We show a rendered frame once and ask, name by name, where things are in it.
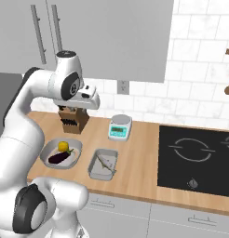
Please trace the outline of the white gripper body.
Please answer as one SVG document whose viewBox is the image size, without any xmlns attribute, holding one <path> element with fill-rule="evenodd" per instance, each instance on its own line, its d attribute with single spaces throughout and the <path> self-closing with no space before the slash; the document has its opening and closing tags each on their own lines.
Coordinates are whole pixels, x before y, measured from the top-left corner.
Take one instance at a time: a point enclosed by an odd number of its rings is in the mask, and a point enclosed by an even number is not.
<svg viewBox="0 0 229 238">
<path fill-rule="evenodd" d="M 58 106 L 67 106 L 72 108 L 83 108 L 89 110 L 98 110 L 100 108 L 100 97 L 97 92 L 93 95 L 87 93 L 76 94 L 69 100 L 54 99 L 54 103 Z"/>
</svg>

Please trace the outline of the grey rounded vegetable container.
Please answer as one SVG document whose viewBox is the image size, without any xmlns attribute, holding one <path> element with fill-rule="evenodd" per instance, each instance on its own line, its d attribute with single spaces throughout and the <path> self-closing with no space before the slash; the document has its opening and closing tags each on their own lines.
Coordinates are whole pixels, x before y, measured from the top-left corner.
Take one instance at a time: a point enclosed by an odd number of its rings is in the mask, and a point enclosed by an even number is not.
<svg viewBox="0 0 229 238">
<path fill-rule="evenodd" d="M 60 153 L 58 150 L 58 145 L 61 141 L 66 141 L 69 145 L 69 150 L 72 152 L 64 161 L 60 162 L 59 164 L 51 164 L 48 161 L 48 158 L 54 154 Z M 69 169 L 77 163 L 81 155 L 82 146 L 82 142 L 77 139 L 56 138 L 47 143 L 40 153 L 40 159 L 47 167 L 56 169 Z"/>
</svg>

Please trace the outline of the silver fish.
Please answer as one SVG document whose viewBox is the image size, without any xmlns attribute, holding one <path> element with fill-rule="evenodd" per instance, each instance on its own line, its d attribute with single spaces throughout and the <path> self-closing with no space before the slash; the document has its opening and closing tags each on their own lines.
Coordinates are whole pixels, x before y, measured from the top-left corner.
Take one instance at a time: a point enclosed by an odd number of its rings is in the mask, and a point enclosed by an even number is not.
<svg viewBox="0 0 229 238">
<path fill-rule="evenodd" d="M 100 160 L 101 165 L 103 167 L 109 169 L 112 172 L 112 174 L 116 172 L 116 170 L 113 168 L 113 165 L 108 160 L 106 160 L 100 153 L 97 155 L 97 157 Z"/>
</svg>

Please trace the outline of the purple eggplant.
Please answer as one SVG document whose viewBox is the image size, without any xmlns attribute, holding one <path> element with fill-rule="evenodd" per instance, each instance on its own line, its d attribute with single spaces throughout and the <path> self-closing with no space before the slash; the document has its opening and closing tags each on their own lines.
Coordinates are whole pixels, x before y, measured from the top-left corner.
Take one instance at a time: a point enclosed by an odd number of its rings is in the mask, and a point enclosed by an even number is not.
<svg viewBox="0 0 229 238">
<path fill-rule="evenodd" d="M 64 152 L 59 152 L 58 150 L 56 150 L 48 158 L 48 161 L 51 164 L 57 165 L 57 164 L 63 162 L 64 160 L 66 160 L 72 154 L 72 152 L 73 152 L 73 150 L 68 150 L 68 151 L 64 151 Z"/>
</svg>

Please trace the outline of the grey rectangular meat container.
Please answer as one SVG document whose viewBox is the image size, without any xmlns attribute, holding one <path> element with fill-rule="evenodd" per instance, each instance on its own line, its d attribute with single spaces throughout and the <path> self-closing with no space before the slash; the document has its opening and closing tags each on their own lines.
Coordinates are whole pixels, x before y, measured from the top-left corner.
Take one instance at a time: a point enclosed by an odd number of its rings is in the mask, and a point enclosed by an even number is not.
<svg viewBox="0 0 229 238">
<path fill-rule="evenodd" d="M 92 179 L 109 181 L 113 178 L 115 173 L 112 174 L 112 172 L 109 169 L 101 165 L 101 162 L 97 157 L 99 153 L 106 160 L 108 160 L 113 165 L 113 168 L 116 170 L 118 151 L 112 149 L 99 148 L 93 153 L 88 166 L 88 174 Z"/>
</svg>

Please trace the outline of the dark grey fridge freezer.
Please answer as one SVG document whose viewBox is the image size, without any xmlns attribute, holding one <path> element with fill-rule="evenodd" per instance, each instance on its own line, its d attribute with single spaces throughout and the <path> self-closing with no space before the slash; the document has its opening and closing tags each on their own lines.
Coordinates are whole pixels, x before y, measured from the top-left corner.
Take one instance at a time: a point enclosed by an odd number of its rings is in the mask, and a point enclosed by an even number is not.
<svg viewBox="0 0 229 238">
<path fill-rule="evenodd" d="M 3 133 L 3 117 L 22 82 L 19 73 L 0 73 L 0 136 Z"/>
</svg>

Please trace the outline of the wooden knife block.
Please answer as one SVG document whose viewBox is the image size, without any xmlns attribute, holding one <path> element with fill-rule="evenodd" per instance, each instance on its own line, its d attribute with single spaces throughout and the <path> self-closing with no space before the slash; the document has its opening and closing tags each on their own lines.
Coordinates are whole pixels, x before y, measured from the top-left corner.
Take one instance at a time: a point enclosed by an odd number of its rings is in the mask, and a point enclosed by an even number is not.
<svg viewBox="0 0 229 238">
<path fill-rule="evenodd" d="M 89 120 L 87 110 L 77 107 L 60 106 L 58 114 L 65 133 L 81 134 Z"/>
</svg>

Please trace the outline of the white teal kitchen scale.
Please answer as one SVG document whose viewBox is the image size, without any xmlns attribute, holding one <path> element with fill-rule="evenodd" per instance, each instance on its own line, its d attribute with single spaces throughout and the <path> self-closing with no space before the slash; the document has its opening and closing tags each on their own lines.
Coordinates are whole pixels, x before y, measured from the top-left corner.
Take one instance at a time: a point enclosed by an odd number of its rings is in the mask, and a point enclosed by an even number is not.
<svg viewBox="0 0 229 238">
<path fill-rule="evenodd" d="M 113 141 L 127 141 L 132 128 L 132 118 L 125 114 L 117 114 L 111 118 L 108 139 Z"/>
</svg>

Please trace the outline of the grey cupboard door wide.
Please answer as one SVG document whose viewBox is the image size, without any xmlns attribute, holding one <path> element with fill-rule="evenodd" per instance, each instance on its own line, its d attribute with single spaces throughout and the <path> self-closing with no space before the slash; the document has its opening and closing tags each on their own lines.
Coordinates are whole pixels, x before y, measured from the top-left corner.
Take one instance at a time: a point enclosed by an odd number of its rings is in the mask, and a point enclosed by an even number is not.
<svg viewBox="0 0 229 238">
<path fill-rule="evenodd" d="M 174 0 L 47 0 L 60 20 L 62 49 L 81 60 L 83 76 L 162 83 Z"/>
</svg>

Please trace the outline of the grey drawer front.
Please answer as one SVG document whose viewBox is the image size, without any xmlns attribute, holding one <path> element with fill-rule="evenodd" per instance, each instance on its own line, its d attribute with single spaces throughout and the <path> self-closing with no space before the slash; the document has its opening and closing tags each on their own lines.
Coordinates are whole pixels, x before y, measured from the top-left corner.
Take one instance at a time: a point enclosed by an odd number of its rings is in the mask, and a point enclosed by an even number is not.
<svg viewBox="0 0 229 238">
<path fill-rule="evenodd" d="M 91 205 L 90 204 L 91 200 L 100 200 L 107 202 L 111 201 L 113 204 L 115 204 L 115 208 L 112 209 L 108 207 Z M 91 193 L 89 195 L 86 208 L 99 209 L 105 212 L 113 212 L 116 214 L 128 215 L 137 218 L 149 218 L 150 206 L 151 205 L 149 203 L 145 202 Z"/>
<path fill-rule="evenodd" d="M 189 222 L 187 219 L 195 216 L 196 218 L 209 219 L 217 222 L 217 226 L 208 226 Z M 229 232 L 229 217 L 207 212 L 195 211 L 168 205 L 152 204 L 150 220 L 156 219 L 170 223 L 186 225 L 195 228 L 202 228 L 212 231 Z"/>
</svg>

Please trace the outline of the black hob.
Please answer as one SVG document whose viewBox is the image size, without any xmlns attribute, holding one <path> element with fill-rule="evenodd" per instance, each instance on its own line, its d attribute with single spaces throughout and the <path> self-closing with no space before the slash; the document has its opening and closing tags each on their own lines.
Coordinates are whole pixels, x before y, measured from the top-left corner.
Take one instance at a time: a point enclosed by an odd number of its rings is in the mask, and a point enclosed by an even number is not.
<svg viewBox="0 0 229 238">
<path fill-rule="evenodd" d="M 157 185 L 229 197 L 229 132 L 160 126 Z"/>
</svg>

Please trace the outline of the grey lower cupboard door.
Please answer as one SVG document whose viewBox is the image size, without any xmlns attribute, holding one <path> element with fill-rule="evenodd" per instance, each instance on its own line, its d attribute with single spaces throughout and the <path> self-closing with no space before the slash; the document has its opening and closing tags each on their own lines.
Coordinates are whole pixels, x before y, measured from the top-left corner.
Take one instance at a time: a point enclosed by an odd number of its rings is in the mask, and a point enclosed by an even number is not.
<svg viewBox="0 0 229 238">
<path fill-rule="evenodd" d="M 229 238 L 229 232 L 212 231 L 151 219 L 147 238 Z"/>
<path fill-rule="evenodd" d="M 146 238 L 148 219 L 84 208 L 77 212 L 90 238 Z"/>
</svg>

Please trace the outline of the grey wall socket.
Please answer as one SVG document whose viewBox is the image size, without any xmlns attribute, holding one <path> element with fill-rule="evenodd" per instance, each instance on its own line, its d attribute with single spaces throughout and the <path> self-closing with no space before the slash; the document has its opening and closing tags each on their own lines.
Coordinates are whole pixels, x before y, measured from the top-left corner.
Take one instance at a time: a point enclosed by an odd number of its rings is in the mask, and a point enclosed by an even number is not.
<svg viewBox="0 0 229 238">
<path fill-rule="evenodd" d="M 118 81 L 117 82 L 117 93 L 121 95 L 129 94 L 129 81 Z"/>
</svg>

